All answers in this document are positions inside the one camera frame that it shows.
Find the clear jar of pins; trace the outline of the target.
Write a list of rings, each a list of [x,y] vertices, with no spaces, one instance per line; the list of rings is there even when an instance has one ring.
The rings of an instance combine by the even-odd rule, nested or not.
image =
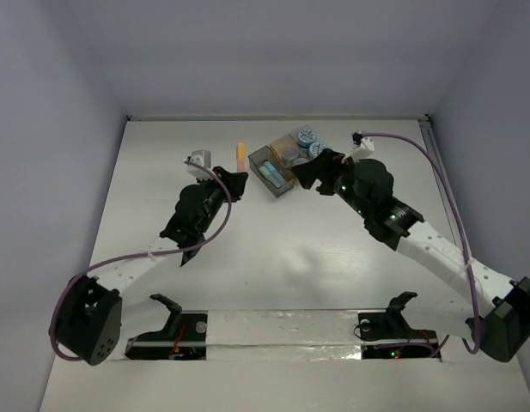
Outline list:
[[[298,167],[298,166],[302,166],[302,165],[308,164],[309,162],[310,162],[309,159],[299,157],[299,158],[295,159],[295,160],[291,163],[291,168],[295,168],[295,167]]]
[[[294,147],[294,146],[287,146],[287,147],[284,147],[282,150],[281,150],[281,159],[282,159],[282,162],[289,166],[291,165],[291,163],[300,157],[300,152],[298,150],[298,148]]]

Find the orange marker cap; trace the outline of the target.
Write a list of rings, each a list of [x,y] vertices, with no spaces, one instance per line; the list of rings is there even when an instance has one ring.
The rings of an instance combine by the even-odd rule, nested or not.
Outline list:
[[[243,160],[246,157],[246,144],[239,142],[236,145],[235,155],[237,160]]]

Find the green highlighter marker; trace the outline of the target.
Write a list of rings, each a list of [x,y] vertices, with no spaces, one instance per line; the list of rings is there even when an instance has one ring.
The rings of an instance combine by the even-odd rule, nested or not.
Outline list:
[[[268,180],[274,187],[279,188],[281,187],[278,182],[274,179],[274,177],[271,175],[270,170],[265,167],[265,165],[259,167],[259,172],[261,175]]]

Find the orange highlighter marker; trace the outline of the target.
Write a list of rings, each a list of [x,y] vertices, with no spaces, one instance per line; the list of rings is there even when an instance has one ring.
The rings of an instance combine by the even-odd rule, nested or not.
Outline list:
[[[236,172],[244,173],[246,171],[246,160],[244,157],[236,159]]]

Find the blue highlighter marker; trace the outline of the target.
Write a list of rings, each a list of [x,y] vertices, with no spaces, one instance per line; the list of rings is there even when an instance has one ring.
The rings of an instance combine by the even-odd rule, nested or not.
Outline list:
[[[280,186],[286,184],[285,178],[282,176],[282,174],[275,168],[274,170],[270,170],[271,175],[274,177],[274,179],[278,182]]]

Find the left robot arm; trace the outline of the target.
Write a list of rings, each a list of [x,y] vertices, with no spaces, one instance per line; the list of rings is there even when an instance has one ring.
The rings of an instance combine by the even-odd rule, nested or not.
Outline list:
[[[241,200],[248,174],[202,167],[191,160],[186,164],[198,177],[180,192],[173,216],[149,251],[109,258],[67,283],[48,329],[59,358],[101,364],[119,343],[125,297],[151,283],[166,258],[180,255],[181,262],[188,263],[225,228],[220,225],[206,235],[219,210]]]

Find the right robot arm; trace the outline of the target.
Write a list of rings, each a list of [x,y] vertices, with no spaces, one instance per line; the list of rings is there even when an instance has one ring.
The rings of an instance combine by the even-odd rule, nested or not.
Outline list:
[[[410,303],[415,293],[404,292],[385,310],[385,326],[392,335],[432,329],[471,340],[501,362],[511,361],[530,337],[530,279],[516,281],[500,274],[442,237],[394,196],[393,175],[382,162],[354,161],[327,148],[292,172],[306,190],[319,181],[316,191],[339,196],[362,217],[375,240],[422,265],[470,304],[444,303],[423,310]]]

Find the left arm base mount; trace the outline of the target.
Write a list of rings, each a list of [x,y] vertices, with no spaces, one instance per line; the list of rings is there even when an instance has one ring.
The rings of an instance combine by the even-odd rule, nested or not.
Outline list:
[[[168,318],[159,330],[129,338],[125,357],[131,361],[204,361],[208,312],[184,312],[163,294],[150,298],[167,308]]]

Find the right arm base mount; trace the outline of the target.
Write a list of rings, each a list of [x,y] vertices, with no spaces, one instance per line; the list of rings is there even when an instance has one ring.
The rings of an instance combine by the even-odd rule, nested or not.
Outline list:
[[[417,293],[404,292],[384,310],[357,315],[353,335],[362,343],[363,360],[441,359],[442,343],[436,332],[412,329],[402,317],[407,304],[416,298]]]

